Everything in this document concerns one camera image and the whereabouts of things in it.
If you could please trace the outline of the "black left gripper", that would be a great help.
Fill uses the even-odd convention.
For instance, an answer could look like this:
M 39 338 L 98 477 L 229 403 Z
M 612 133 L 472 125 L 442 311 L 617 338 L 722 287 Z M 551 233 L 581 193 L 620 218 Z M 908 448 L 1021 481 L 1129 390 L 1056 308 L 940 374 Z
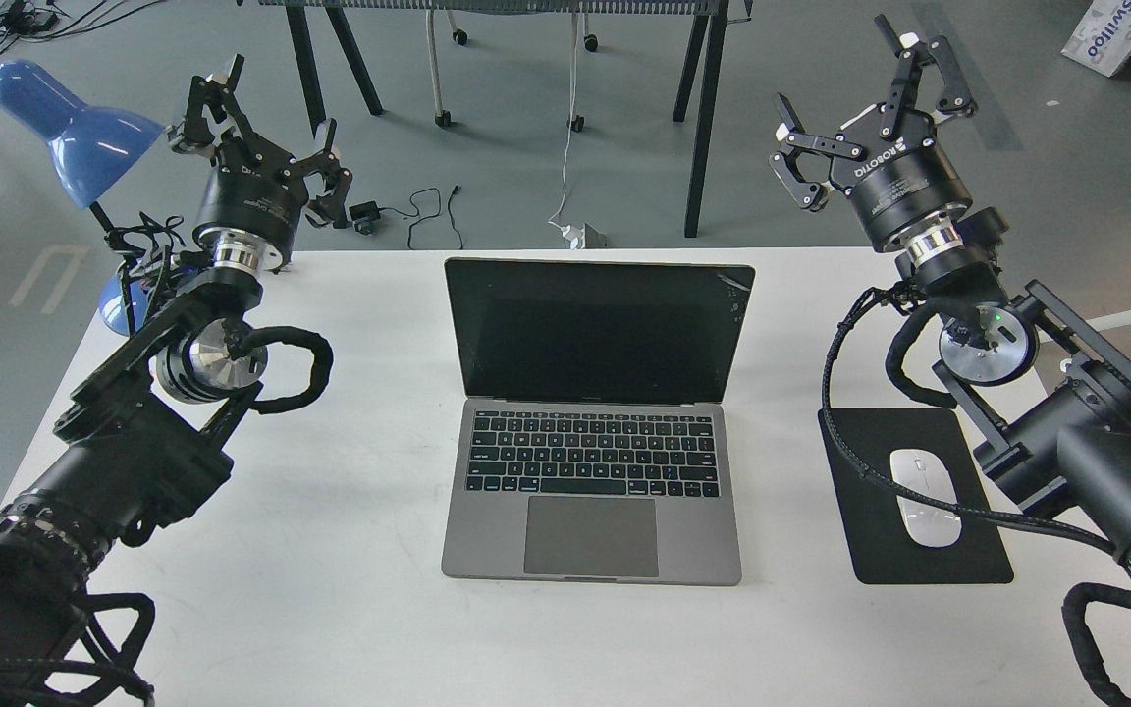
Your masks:
M 228 72 L 191 78 L 183 117 L 169 127 L 169 148 L 211 162 L 195 239 L 211 249 L 221 234 L 260 238 L 269 245 L 269 267 L 280 268 L 291 262 L 301 214 L 316 229 L 349 229 L 351 172 L 334 148 L 334 118 L 317 126 L 318 149 L 305 158 L 249 140 L 254 133 L 234 96 L 243 63 L 238 54 Z M 322 179 L 317 195 L 307 186 L 311 176 Z

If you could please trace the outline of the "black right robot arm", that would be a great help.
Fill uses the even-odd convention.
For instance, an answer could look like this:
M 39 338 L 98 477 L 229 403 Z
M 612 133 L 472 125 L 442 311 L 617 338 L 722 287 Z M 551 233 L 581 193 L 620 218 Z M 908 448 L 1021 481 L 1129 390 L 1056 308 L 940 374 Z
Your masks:
M 1131 359 L 1038 281 L 1010 296 L 998 247 L 1008 230 L 993 207 L 973 209 L 938 126 L 973 117 L 975 102 L 946 36 L 877 27 L 893 54 L 888 97 L 831 136 L 808 133 L 785 95 L 772 173 L 802 209 L 834 192 L 853 207 L 877 253 L 892 253 L 899 278 L 867 288 L 836 326 L 821 382 L 821 419 L 862 478 L 903 500 L 992 526 L 1086 543 L 1110 554 L 1131 583 Z M 877 305 L 905 322 L 884 357 L 889 381 L 925 406 L 961 408 L 982 431 L 975 457 L 1017 512 L 935 500 L 884 477 L 836 428 L 831 383 L 845 337 Z M 1128 589 L 1077 583 L 1062 618 L 1077 666 L 1107 706 L 1131 698 L 1105 670 L 1087 624 L 1094 603 L 1131 610 Z

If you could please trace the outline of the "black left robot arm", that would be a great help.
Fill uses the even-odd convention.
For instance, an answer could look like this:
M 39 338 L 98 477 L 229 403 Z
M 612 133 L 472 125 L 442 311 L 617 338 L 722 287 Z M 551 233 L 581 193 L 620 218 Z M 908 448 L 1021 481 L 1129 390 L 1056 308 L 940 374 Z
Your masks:
M 94 706 L 116 690 L 152 706 L 135 667 L 154 604 L 90 594 L 90 574 L 116 543 L 143 545 L 223 486 L 223 448 L 249 411 L 308 407 L 331 376 L 322 336 L 245 314 L 264 296 L 260 274 L 291 260 L 300 219 L 349 223 L 349 169 L 331 120 L 301 158 L 256 133 L 235 98 L 241 70 L 238 57 L 225 76 L 193 77 L 167 130 L 172 149 L 211 162 L 197 250 L 162 247 L 143 305 L 122 283 L 129 338 L 57 421 L 63 456 L 0 511 L 0 706 Z

